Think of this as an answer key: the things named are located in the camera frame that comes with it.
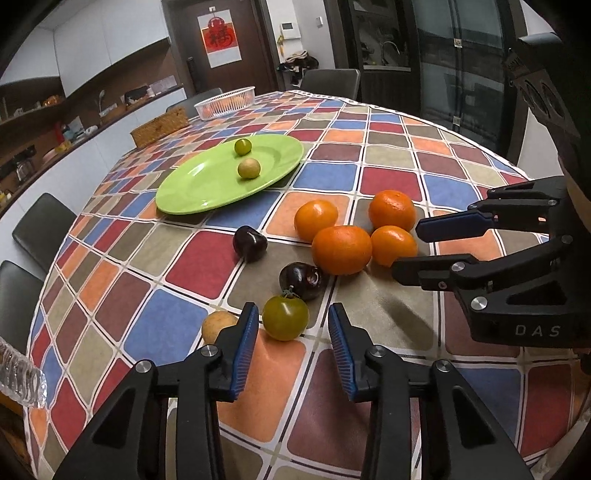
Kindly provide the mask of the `woven wicker box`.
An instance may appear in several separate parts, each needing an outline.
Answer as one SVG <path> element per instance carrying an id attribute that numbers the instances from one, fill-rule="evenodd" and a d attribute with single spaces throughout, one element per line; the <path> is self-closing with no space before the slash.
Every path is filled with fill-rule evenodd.
<path id="1" fill-rule="evenodd" d="M 131 131 L 135 146 L 140 149 L 189 125 L 183 107 L 174 108 Z"/>

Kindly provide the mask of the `tan round fruit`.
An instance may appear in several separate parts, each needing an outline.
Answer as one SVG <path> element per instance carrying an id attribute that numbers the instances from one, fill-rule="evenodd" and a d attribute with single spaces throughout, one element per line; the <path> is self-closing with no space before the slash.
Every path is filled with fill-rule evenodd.
<path id="1" fill-rule="evenodd" d="M 236 323 L 238 323 L 238 318 L 228 311 L 218 310 L 212 312 L 201 325 L 204 344 L 214 344 L 222 329 L 235 326 Z"/>

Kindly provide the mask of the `white plastic fruit basket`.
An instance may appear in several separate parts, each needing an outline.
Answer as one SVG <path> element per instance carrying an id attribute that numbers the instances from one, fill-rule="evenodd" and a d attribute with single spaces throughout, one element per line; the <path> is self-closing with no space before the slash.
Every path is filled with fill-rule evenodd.
<path id="1" fill-rule="evenodd" d="M 256 87 L 243 87 L 204 99 L 195 104 L 194 108 L 202 121 L 209 121 L 235 114 L 246 107 L 252 106 L 255 97 Z"/>

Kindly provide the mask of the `dark chair far right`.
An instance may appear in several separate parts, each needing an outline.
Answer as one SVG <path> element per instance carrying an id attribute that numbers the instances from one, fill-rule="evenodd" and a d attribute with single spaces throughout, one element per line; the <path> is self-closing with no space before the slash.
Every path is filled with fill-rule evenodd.
<path id="1" fill-rule="evenodd" d="M 300 89 L 312 94 L 356 100 L 361 72 L 356 69 L 314 69 L 305 72 Z"/>

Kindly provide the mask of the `glass sliding door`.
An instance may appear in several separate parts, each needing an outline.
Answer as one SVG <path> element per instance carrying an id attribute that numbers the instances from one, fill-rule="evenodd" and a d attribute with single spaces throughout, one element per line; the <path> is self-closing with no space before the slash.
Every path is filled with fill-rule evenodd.
<path id="1" fill-rule="evenodd" d="M 419 116 L 506 157 L 525 105 L 504 63 L 527 33 L 518 1 L 415 1 Z"/>

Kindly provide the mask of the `dark plum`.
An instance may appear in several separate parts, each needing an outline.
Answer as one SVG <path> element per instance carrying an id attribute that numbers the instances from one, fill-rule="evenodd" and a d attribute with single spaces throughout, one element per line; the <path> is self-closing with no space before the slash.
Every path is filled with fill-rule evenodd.
<path id="1" fill-rule="evenodd" d="M 249 225 L 239 227 L 232 238 L 235 254 L 247 263 L 256 262 L 266 254 L 269 242 L 263 234 Z"/>
<path id="2" fill-rule="evenodd" d="M 325 275 L 315 265 L 294 262 L 280 271 L 280 289 L 304 301 L 318 298 L 325 291 Z"/>

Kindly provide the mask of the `dark wooden door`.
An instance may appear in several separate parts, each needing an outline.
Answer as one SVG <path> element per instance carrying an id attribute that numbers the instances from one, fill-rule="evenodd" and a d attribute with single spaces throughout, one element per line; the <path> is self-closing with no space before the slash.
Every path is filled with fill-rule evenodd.
<path id="1" fill-rule="evenodd" d="M 164 18 L 177 70 L 190 96 L 219 87 L 280 89 L 266 2 L 164 1 Z"/>

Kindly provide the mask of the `clear water bottle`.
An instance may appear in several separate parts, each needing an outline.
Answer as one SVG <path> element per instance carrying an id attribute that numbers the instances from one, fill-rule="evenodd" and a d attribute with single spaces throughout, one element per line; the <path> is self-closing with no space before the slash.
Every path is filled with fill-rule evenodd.
<path id="1" fill-rule="evenodd" d="M 44 408 L 47 381 L 44 373 L 4 339 L 0 340 L 1 392 L 23 407 Z"/>

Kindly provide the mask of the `green plate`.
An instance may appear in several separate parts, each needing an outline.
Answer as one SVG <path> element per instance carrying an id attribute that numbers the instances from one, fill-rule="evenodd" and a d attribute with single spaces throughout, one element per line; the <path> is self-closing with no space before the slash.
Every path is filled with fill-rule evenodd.
<path id="1" fill-rule="evenodd" d="M 169 215 L 190 215 L 235 203 L 279 182 L 304 157 L 304 145 L 294 137 L 262 134 L 250 136 L 249 141 L 252 151 L 245 158 L 259 162 L 259 176 L 240 177 L 243 157 L 236 154 L 235 143 L 224 142 L 170 173 L 155 194 L 157 209 Z"/>

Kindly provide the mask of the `colourful checkered tablecloth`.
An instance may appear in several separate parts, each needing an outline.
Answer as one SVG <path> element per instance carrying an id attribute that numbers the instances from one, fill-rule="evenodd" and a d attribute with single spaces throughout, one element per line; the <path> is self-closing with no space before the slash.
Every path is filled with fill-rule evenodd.
<path id="1" fill-rule="evenodd" d="M 157 209 L 157 189 L 176 168 L 263 134 L 301 142 L 293 173 L 209 213 Z M 359 245 L 381 193 L 401 192 L 404 218 L 422 219 L 524 179 L 482 146 L 422 119 L 297 93 L 264 95 L 235 115 L 194 121 L 116 157 L 59 241 L 37 303 L 28 354 L 47 397 L 25 416 L 34 472 L 55 474 L 135 362 L 184 359 L 246 302 L 298 305 L 308 327 L 289 342 L 260 332 L 245 391 L 219 405 L 229 478 L 360 475 L 370 408 L 349 401 L 339 382 L 328 331 L 335 302 L 402 357 L 451 360 L 524 459 L 543 459 L 588 414 L 590 380 L 571 351 L 477 343 L 451 293 L 401 286 L 374 262 L 345 277 L 324 272 L 305 234 L 328 218 Z"/>

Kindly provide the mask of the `dark chair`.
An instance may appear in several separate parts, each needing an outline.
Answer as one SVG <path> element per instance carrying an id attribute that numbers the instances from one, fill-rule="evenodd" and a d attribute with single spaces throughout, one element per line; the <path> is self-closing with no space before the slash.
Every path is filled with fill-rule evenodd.
<path id="1" fill-rule="evenodd" d="M 12 232 L 16 243 L 47 274 L 76 214 L 50 193 L 43 193 Z"/>
<path id="2" fill-rule="evenodd" d="M 8 260 L 0 269 L 0 334 L 21 354 L 26 353 L 35 307 L 43 282 Z"/>
<path id="3" fill-rule="evenodd" d="M 356 100 L 361 72 L 356 69 L 314 69 L 305 72 L 300 89 L 312 94 Z"/>

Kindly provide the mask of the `red calligraphy door poster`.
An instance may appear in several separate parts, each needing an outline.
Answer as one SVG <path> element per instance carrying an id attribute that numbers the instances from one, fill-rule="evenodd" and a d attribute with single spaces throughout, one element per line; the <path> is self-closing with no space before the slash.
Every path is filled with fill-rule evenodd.
<path id="1" fill-rule="evenodd" d="M 238 34 L 229 10 L 200 15 L 197 23 L 211 69 L 242 61 Z"/>

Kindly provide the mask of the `green tomato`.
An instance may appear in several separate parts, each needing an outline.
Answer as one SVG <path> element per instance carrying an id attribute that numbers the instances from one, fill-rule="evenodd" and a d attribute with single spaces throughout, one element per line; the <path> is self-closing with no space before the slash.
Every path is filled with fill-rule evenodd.
<path id="1" fill-rule="evenodd" d="M 263 307 L 263 327 L 277 341 L 291 341 L 308 328 L 310 312 L 303 299 L 290 291 L 271 297 Z"/>

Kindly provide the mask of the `large orange mandarin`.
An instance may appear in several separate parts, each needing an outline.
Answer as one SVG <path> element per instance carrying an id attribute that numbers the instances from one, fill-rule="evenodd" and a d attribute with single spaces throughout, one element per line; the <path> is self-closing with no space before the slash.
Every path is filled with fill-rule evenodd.
<path id="1" fill-rule="evenodd" d="M 370 235 L 356 226 L 322 229 L 311 243 L 311 255 L 319 269 L 333 276 L 359 273 L 372 258 Z"/>

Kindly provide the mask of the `small green fruit on plate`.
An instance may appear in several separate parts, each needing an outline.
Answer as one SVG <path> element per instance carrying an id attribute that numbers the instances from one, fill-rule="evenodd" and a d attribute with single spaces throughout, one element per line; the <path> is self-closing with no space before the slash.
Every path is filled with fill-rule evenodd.
<path id="1" fill-rule="evenodd" d="M 238 156 L 245 156 L 252 152 L 252 143 L 249 141 L 248 138 L 240 138 L 235 141 L 235 154 Z"/>

